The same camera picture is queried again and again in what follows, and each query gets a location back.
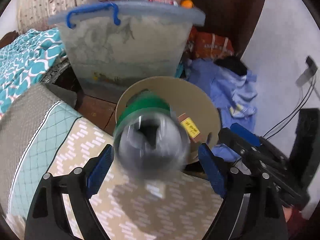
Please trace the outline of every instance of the blue gripper pad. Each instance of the blue gripper pad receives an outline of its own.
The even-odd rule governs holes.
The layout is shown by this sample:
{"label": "blue gripper pad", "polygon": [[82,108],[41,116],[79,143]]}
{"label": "blue gripper pad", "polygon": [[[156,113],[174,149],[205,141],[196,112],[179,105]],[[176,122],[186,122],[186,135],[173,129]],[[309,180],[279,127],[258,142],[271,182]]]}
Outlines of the blue gripper pad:
{"label": "blue gripper pad", "polygon": [[198,157],[204,172],[207,174],[213,191],[224,198],[226,195],[225,178],[218,169],[212,151],[206,145],[198,148]]}
{"label": "blue gripper pad", "polygon": [[259,137],[257,137],[255,134],[248,131],[243,126],[239,125],[238,123],[233,123],[230,127],[231,132],[235,133],[236,135],[243,138],[248,143],[252,144],[255,147],[261,146],[261,142]]}
{"label": "blue gripper pad", "polygon": [[98,161],[95,168],[87,178],[87,197],[90,199],[92,195],[98,193],[104,178],[106,177],[110,166],[113,162],[112,146],[104,149],[104,153]]}

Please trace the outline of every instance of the white wall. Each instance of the white wall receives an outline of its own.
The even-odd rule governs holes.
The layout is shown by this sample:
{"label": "white wall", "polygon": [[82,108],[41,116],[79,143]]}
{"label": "white wall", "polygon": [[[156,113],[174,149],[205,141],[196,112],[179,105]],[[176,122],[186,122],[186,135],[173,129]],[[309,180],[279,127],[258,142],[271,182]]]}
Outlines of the white wall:
{"label": "white wall", "polygon": [[8,32],[18,31],[17,2],[18,0],[11,0],[0,17],[0,39]]}
{"label": "white wall", "polygon": [[[320,67],[320,30],[302,0],[266,0],[260,19],[243,54],[243,62],[258,75],[255,133],[264,135],[302,100],[295,84],[307,68],[310,55]],[[320,91],[320,71],[316,89]],[[303,86],[303,95],[309,84]],[[305,108],[320,108],[313,92]],[[298,115],[270,142],[287,156],[295,140]],[[309,187],[311,201],[303,211],[308,218],[320,199],[320,169]]]}

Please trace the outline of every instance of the wooden floor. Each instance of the wooden floor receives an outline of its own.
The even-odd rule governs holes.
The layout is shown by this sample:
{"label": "wooden floor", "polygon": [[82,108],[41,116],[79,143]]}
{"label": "wooden floor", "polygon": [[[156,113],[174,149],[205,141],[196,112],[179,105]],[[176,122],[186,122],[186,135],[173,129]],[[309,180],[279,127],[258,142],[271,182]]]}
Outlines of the wooden floor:
{"label": "wooden floor", "polygon": [[113,134],[116,127],[116,104],[87,95],[78,95],[76,110],[106,133]]}

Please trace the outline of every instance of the black cable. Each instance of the black cable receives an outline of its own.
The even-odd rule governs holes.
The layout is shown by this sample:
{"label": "black cable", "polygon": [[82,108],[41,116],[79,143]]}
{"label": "black cable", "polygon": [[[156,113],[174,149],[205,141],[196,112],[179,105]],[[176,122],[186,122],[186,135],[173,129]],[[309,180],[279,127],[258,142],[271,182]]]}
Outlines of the black cable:
{"label": "black cable", "polygon": [[294,112],[301,106],[301,104],[303,103],[303,101],[306,99],[306,97],[308,96],[308,93],[310,92],[310,89],[312,87],[312,83],[314,81],[314,76],[313,76],[313,79],[312,79],[312,82],[310,84],[310,87],[308,89],[308,92],[306,93],[305,97],[302,99],[301,103],[292,111],[291,114],[289,114],[286,118],[284,118],[283,120],[281,120],[279,123],[277,123],[274,127],[272,127],[269,131],[267,131],[263,137],[265,137],[268,133],[270,133],[274,128],[276,128],[279,124],[281,124],[283,121],[287,120],[292,114],[294,114]]}
{"label": "black cable", "polygon": [[[313,84],[311,84],[312,90],[311,90],[311,92],[310,92],[307,100],[303,103],[303,105],[299,108],[299,110],[300,110],[301,108],[303,108],[304,105],[308,102],[308,100],[309,100],[309,98],[310,98],[310,96],[311,96],[311,94],[312,94],[312,92],[313,92],[313,90],[314,90],[314,88],[315,88],[315,85],[316,85],[316,75],[314,76],[313,80],[314,80],[314,82],[313,82]],[[277,132],[274,133],[273,135],[270,135],[268,138],[266,138],[266,140],[269,140],[271,137],[273,137],[273,136],[275,136],[277,133],[279,133],[279,132],[297,115],[297,113],[299,113],[299,110],[290,118],[290,120],[289,120],[279,131],[277,131]]]}

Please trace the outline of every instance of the bucket lid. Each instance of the bucket lid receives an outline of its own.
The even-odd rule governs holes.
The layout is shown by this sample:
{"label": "bucket lid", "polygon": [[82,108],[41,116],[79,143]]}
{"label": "bucket lid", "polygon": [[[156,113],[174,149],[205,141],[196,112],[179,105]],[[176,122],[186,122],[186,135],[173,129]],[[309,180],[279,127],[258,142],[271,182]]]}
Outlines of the bucket lid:
{"label": "bucket lid", "polygon": [[[168,4],[153,3],[149,1],[113,1],[119,8],[119,14],[129,16],[158,16],[163,17],[173,22],[191,22],[193,25],[203,26],[205,20],[205,14],[198,8],[187,9],[184,7],[173,6]],[[52,15],[48,18],[48,24],[53,25],[56,23],[62,23],[66,21],[68,13],[74,9],[82,7],[88,7],[88,5],[82,5],[75,8],[70,8],[66,11],[61,11],[56,15]],[[83,21],[95,17],[112,17],[113,10],[99,10],[89,13],[73,14],[70,21]]]}

